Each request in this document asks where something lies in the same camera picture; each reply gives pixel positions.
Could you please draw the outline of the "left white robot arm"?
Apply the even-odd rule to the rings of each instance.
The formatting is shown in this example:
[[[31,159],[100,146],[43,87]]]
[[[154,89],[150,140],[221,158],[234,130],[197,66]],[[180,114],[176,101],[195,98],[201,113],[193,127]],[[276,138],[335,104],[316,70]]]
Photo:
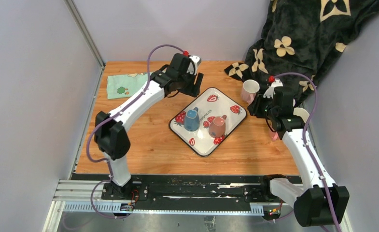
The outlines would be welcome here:
[[[203,79],[203,74],[198,72],[201,62],[199,56],[176,53],[170,64],[152,72],[130,99],[109,113],[96,115],[94,141],[110,171],[109,183],[104,186],[106,193],[120,200],[131,199],[135,191],[126,158],[131,147],[127,132],[148,109],[170,93],[197,97]]]

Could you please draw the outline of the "light pink faceted mug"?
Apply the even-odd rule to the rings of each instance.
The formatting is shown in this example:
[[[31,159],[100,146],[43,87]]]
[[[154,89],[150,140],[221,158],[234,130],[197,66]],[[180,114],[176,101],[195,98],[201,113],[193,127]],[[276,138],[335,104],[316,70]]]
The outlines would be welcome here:
[[[243,82],[241,90],[241,99],[247,104],[251,104],[260,89],[260,85],[255,80],[246,80]]]

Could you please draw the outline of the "blue dotted mug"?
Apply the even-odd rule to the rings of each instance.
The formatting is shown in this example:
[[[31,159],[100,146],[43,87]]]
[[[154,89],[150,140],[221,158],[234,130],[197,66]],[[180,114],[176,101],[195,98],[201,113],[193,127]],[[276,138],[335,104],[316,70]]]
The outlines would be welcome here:
[[[187,111],[184,119],[184,128],[187,131],[197,131],[199,129],[200,121],[198,111],[198,107],[195,107],[194,109],[189,109]]]

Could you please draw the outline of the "pink tall mug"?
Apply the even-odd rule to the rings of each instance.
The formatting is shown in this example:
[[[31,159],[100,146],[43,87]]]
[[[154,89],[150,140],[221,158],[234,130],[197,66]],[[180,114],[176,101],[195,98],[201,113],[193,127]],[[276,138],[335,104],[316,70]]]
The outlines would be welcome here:
[[[270,138],[271,138],[272,141],[276,141],[279,138],[278,133],[277,132],[273,132],[273,131],[269,131],[269,136],[270,136]]]

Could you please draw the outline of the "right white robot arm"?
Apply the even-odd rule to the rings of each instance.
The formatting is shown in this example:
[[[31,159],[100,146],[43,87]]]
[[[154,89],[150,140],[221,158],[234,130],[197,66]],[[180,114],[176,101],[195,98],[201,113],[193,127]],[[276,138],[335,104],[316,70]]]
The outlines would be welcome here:
[[[299,170],[303,187],[297,187],[282,174],[263,177],[260,195],[272,202],[279,198],[290,205],[302,227],[339,227],[350,197],[345,186],[338,186],[320,161],[308,132],[310,113],[295,107],[289,87],[269,87],[257,94],[248,108],[253,116],[264,118],[286,145]]]

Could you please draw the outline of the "black glossy mug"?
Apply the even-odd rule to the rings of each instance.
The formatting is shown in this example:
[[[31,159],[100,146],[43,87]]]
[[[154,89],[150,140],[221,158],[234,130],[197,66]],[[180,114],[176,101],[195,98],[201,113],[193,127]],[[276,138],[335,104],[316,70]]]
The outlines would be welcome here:
[[[293,115],[301,117],[303,122],[307,123],[310,113],[304,108],[296,107],[294,108]]]

